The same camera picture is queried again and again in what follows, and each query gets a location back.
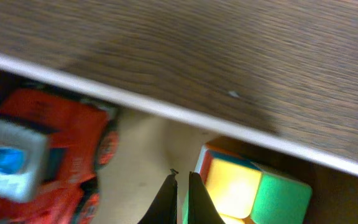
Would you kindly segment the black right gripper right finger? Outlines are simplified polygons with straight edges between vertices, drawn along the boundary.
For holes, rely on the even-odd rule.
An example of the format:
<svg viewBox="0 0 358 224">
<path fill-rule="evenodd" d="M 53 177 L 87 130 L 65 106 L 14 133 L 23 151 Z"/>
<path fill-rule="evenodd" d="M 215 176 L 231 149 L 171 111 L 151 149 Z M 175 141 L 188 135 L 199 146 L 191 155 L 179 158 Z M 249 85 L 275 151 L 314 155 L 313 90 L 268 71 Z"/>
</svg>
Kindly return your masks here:
<svg viewBox="0 0 358 224">
<path fill-rule="evenodd" d="M 189 174 L 188 224 L 224 224 L 201 176 L 196 172 Z"/>
</svg>

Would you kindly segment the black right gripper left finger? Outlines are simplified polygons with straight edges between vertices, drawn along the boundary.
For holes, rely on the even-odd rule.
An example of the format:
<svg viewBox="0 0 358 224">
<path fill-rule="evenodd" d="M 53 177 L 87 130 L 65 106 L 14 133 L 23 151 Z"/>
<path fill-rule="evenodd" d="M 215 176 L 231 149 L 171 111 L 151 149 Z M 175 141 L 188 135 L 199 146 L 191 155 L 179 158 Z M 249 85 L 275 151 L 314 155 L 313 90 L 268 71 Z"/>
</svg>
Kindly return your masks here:
<svg viewBox="0 0 358 224">
<path fill-rule="evenodd" d="M 150 207 L 138 224 L 177 224 L 178 171 L 170 169 Z"/>
</svg>

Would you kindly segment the colourful puzzle cube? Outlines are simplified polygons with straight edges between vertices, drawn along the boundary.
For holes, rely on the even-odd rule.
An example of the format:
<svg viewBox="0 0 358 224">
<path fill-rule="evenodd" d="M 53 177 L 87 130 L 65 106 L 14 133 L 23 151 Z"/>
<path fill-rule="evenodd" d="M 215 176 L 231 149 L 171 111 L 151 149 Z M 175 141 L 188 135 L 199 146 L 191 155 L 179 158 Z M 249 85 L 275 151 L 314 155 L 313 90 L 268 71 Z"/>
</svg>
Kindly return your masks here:
<svg viewBox="0 0 358 224">
<path fill-rule="evenodd" d="M 224 223 L 303 223 L 312 188 L 272 167 L 205 144 L 195 167 Z"/>
</svg>

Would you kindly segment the red toy fire truck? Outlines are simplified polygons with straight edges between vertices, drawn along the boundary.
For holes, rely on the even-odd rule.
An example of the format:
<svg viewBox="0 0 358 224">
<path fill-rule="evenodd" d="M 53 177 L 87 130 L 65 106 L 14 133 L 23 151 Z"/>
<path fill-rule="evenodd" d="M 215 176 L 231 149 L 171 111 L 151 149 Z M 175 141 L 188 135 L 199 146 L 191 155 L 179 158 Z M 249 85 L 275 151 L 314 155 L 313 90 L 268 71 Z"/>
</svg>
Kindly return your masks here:
<svg viewBox="0 0 358 224">
<path fill-rule="evenodd" d="M 0 223 L 90 223 L 118 116 L 114 104 L 52 88 L 11 93 L 0 105 Z"/>
</svg>

